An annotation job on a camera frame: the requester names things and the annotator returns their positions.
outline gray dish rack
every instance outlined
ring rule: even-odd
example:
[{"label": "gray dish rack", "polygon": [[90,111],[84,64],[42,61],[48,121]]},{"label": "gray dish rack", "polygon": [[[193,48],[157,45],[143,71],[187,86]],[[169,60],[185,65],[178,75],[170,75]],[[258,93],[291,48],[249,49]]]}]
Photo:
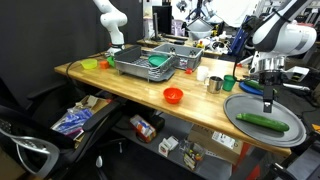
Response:
[{"label": "gray dish rack", "polygon": [[166,53],[174,56],[174,67],[178,69],[191,68],[196,70],[203,56],[203,49],[195,47],[187,47],[170,43],[162,44],[152,49],[153,52]]},{"label": "gray dish rack", "polygon": [[[167,60],[158,67],[153,67],[148,61],[151,55],[166,56]],[[145,78],[148,81],[165,81],[174,74],[174,58],[165,53],[143,51],[141,46],[134,45],[114,55],[115,68],[119,74],[128,73]]]}]

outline shelf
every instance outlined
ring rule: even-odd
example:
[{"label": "shelf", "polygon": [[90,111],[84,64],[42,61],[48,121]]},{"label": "shelf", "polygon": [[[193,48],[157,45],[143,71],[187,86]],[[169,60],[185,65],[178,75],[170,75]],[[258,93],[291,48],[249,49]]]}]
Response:
[{"label": "shelf", "polygon": [[[139,144],[140,146],[158,154],[159,156],[164,157],[158,152],[158,145],[162,142],[163,138],[169,138],[172,135],[179,140],[186,138],[191,130],[192,123],[164,113],[161,115],[161,117],[165,119],[165,127],[161,130],[160,133],[157,134],[156,138],[148,144],[139,141],[134,130],[123,130],[117,128],[130,128],[128,117],[123,117],[116,124],[116,127],[114,127],[113,130],[128,138],[129,140]],[[185,169],[188,169],[188,167],[185,166],[183,162],[183,154],[179,152],[178,146],[173,151],[170,151],[167,159]],[[205,179],[228,179],[231,176],[231,168],[231,163],[218,159],[216,157],[205,155],[200,166],[197,167],[195,171],[191,172]]]}]

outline green cucumber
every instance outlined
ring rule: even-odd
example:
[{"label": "green cucumber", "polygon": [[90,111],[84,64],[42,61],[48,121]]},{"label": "green cucumber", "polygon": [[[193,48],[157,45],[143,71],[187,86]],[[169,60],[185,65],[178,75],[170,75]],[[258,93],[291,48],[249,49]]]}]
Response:
[{"label": "green cucumber", "polygon": [[[262,91],[263,91],[263,89],[264,89],[264,86],[261,85],[261,84],[259,84],[259,82],[258,82],[258,81],[255,81],[255,80],[244,81],[244,84],[245,84],[245,85],[248,85],[248,86],[250,86],[250,87],[252,87],[252,88],[258,89],[258,90],[262,90]],[[275,94],[278,93],[278,91],[277,91],[276,89],[273,89],[273,92],[274,92]]]},{"label": "green cucumber", "polygon": [[240,113],[240,114],[237,114],[236,118],[238,120],[246,121],[246,122],[263,126],[269,129],[273,129],[279,132],[285,132],[290,129],[288,124],[286,123],[283,123],[274,119],[269,119],[263,116],[255,115],[255,114]]}]

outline small orange bowl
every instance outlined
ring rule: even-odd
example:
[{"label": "small orange bowl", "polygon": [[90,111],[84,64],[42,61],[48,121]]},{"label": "small orange bowl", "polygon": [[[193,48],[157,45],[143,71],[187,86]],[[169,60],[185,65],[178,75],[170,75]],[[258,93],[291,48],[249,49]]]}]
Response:
[{"label": "small orange bowl", "polygon": [[170,87],[163,91],[163,95],[168,103],[177,104],[181,100],[183,92],[181,89]]}]

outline round tray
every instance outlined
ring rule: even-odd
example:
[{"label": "round tray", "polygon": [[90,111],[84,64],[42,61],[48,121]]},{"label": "round tray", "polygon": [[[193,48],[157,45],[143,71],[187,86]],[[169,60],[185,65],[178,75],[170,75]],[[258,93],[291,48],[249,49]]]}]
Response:
[{"label": "round tray", "polygon": [[[261,142],[279,147],[293,147],[301,144],[306,139],[306,129],[296,115],[275,101],[273,101],[272,113],[264,113],[261,96],[251,94],[231,95],[224,102],[224,111],[237,128]],[[239,113],[252,113],[276,119],[288,124],[290,129],[286,132],[277,132],[240,121],[236,119],[236,115]]]}]

